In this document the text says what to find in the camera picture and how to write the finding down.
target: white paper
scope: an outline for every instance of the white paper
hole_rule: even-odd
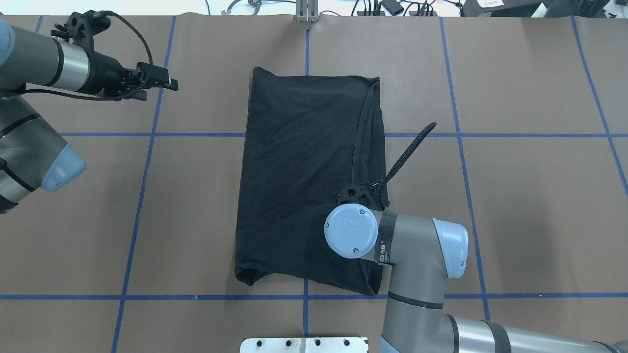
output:
[[[477,3],[480,4],[481,8],[496,8],[498,6],[504,5],[502,0],[477,0]]]

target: white mounting plate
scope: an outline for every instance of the white mounting plate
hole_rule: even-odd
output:
[[[246,339],[240,345],[240,353],[369,353],[369,344],[363,337]]]

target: light blue joint cap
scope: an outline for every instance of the light blue joint cap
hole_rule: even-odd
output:
[[[325,221],[325,239],[338,255],[357,259],[366,255],[377,240],[377,219],[359,204],[336,207]]]
[[[432,218],[440,248],[443,250],[443,258],[447,267],[447,277],[460,278],[467,268],[467,256],[469,252],[469,234],[460,224],[445,222]]]
[[[13,28],[5,20],[0,19],[0,66],[9,60],[15,47],[15,33]]]
[[[382,339],[382,344],[379,346],[379,353],[399,353],[390,343],[384,338],[384,336],[380,336]]]
[[[86,166],[85,160],[68,143],[52,162],[52,166],[41,182],[41,187],[49,192],[55,192],[81,174]]]

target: black cloth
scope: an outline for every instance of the black cloth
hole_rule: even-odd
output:
[[[382,268],[325,240],[334,191],[385,177],[379,78],[277,77],[253,70],[237,215],[235,276],[270,273],[375,295]]]

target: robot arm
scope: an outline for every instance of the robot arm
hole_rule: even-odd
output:
[[[94,36],[118,17],[146,47],[149,63],[133,70],[115,58],[94,50]],[[39,187],[54,192],[86,167],[85,161],[23,98],[45,92],[87,100],[146,100],[145,89],[178,90],[168,70],[153,65],[144,38],[121,16],[111,11],[73,13],[65,25],[56,24],[51,35],[39,35],[0,19],[0,214],[6,213]],[[96,97],[45,89],[36,84]]]
[[[382,353],[628,352],[628,342],[612,346],[445,314],[445,282],[461,277],[467,263],[468,234],[459,224],[344,204],[327,217],[325,238],[341,256],[392,266]]]

